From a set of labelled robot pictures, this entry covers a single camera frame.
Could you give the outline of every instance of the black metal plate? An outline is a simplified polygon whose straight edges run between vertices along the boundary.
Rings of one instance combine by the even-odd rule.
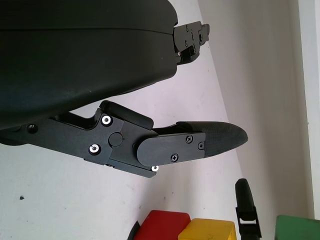
[[[186,142],[191,135],[193,141]],[[144,140],[137,150],[138,161],[147,167],[174,164],[195,159],[202,159],[205,151],[198,149],[198,144],[206,140],[205,133],[186,133],[160,135]],[[171,156],[178,154],[178,160],[171,161]]]

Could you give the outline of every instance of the yellow block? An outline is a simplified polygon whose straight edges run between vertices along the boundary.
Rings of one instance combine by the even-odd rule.
[[[237,240],[236,228],[232,221],[195,218],[178,240]]]

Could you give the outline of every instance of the metal arm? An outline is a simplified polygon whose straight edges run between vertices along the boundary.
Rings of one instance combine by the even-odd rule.
[[[91,118],[68,112],[2,130],[0,142],[32,144],[151,178],[161,165],[214,156],[248,140],[244,130],[224,122],[153,125],[149,117],[103,101]]]

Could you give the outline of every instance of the black mechanical arm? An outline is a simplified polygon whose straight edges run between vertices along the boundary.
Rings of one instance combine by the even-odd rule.
[[[214,156],[248,140],[224,122],[153,120],[104,101],[171,78],[200,55],[210,28],[176,26],[167,0],[0,1],[0,143],[32,144],[152,177],[159,166]]]
[[[151,118],[103,101],[91,118],[65,113],[0,131],[8,145],[32,144],[151,178],[159,166],[234,149],[246,132],[225,122],[177,122],[153,128]]]

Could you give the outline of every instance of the gray wall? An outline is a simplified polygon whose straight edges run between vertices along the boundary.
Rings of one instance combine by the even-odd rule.
[[[199,0],[228,119],[249,142],[237,149],[264,239],[276,217],[308,216],[302,130],[287,0]]]

